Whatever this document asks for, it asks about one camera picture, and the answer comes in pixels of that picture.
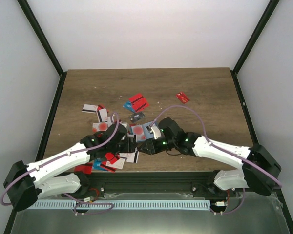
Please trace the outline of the white magnetic stripe card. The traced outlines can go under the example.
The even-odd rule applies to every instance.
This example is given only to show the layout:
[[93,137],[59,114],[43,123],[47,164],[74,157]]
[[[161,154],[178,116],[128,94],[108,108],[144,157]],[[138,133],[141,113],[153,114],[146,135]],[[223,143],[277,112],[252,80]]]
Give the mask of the white magnetic stripe card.
[[126,161],[127,161],[128,163],[137,163],[137,161],[138,161],[138,157],[139,157],[139,152],[136,150],[136,151],[133,152],[133,153],[128,153],[128,154],[127,154]]

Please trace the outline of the teal card holder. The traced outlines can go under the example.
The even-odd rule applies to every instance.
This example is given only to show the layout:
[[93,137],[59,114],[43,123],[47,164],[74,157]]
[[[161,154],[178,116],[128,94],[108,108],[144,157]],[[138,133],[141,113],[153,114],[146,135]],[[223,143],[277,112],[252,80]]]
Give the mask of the teal card holder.
[[154,134],[147,129],[147,126],[149,126],[151,123],[152,121],[140,125],[131,124],[129,126],[129,132],[131,135],[136,136],[137,143],[154,138]]

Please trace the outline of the white card red circle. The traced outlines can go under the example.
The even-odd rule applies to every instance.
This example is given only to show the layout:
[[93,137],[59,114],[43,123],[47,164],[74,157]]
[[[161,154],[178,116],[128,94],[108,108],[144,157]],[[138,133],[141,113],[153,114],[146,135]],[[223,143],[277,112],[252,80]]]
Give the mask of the white card red circle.
[[146,139],[142,125],[134,125],[131,129],[132,133],[136,136],[137,142],[141,142]]

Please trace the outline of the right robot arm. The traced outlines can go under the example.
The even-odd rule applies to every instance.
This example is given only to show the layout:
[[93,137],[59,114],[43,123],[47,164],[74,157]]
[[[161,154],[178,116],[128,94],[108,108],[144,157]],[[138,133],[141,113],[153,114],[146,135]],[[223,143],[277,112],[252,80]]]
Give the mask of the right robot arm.
[[270,196],[277,186],[281,166],[260,144],[234,146],[210,140],[199,133],[185,132],[169,117],[146,128],[153,137],[139,146],[140,152],[155,155],[175,149],[183,155],[209,158],[233,167],[230,171],[215,172],[212,181],[207,184],[208,193],[212,196],[219,196],[225,190],[242,188]]

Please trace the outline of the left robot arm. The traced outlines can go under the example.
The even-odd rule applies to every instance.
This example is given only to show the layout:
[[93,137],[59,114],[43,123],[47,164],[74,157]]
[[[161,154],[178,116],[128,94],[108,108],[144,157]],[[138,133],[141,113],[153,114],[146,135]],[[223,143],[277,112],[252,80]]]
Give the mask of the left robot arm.
[[112,124],[106,131],[87,135],[69,149],[47,159],[25,164],[14,163],[3,183],[4,194],[17,212],[25,210],[38,199],[63,193],[84,197],[90,191],[89,180],[83,172],[61,174],[73,167],[96,159],[112,162],[121,153],[137,149],[134,136],[121,124]]

